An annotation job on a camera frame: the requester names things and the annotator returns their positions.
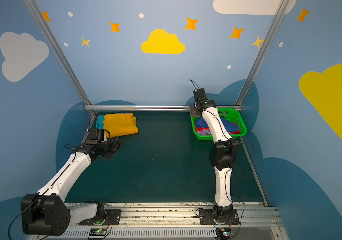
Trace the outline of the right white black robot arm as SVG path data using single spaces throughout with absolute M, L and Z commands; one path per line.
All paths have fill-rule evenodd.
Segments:
M 247 127 L 237 110 L 217 108 L 213 100 L 196 100 L 190 115 L 197 139 L 214 143 L 209 155 L 216 179 L 214 206 L 211 211 L 200 211 L 201 224 L 238 224 L 231 197 L 231 176 L 241 143 L 237 138 L 247 133 Z

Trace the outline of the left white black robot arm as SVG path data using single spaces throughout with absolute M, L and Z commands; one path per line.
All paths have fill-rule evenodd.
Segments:
M 96 225 L 108 223 L 102 203 L 85 203 L 68 208 L 66 197 L 84 172 L 98 157 L 110 159 L 123 145 L 118 137 L 87 140 L 72 149 L 68 161 L 37 193 L 27 194 L 21 200 L 22 230 L 26 235 L 60 236 L 73 224 L 85 222 Z

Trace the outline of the blue printed t-shirt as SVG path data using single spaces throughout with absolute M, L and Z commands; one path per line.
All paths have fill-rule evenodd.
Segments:
M 226 131 L 229 134 L 239 134 L 240 133 L 240 128 L 238 125 L 235 123 L 229 122 L 228 120 L 220 117 Z M 207 122 L 203 118 L 198 118 L 197 120 L 194 121 L 195 123 L 195 128 L 209 128 Z

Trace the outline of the green plastic laundry basket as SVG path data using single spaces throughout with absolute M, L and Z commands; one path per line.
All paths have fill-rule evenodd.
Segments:
M 224 139 L 225 137 L 222 137 L 222 132 L 226 131 L 220 117 L 228 120 L 229 122 L 235 123 L 239 126 L 241 133 L 237 135 L 230 135 L 228 132 L 228 137 L 231 137 L 233 140 L 237 139 L 238 137 L 243 137 L 247 133 L 247 127 L 240 115 L 240 113 L 237 110 L 230 109 L 230 108 L 219 108 L 216 109 L 216 111 L 210 111 L 210 113 L 207 113 L 204 111 L 205 115 L 209 117 L 210 120 L 214 121 L 214 125 L 217 127 L 217 131 L 215 131 L 215 136 L 221 135 L 221 138 Z M 197 120 L 198 118 L 191 118 L 192 122 L 192 128 L 193 132 L 196 135 L 196 138 L 200 141 L 210 141 L 214 140 L 213 135 L 209 136 L 201 136 L 198 135 L 195 131 L 195 125 L 193 121 Z

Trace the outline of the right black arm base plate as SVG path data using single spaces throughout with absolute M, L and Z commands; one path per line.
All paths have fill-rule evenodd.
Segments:
M 214 216 L 213 209 L 198 208 L 195 211 L 196 216 L 200 220 L 201 225 L 239 225 L 240 216 L 237 210 L 233 210 L 233 213 L 228 217 L 217 217 Z

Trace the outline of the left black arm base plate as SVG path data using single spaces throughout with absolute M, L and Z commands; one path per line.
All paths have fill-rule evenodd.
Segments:
M 119 225 L 121 210 L 103 209 L 97 211 L 93 218 L 81 221 L 80 226 L 107 226 Z

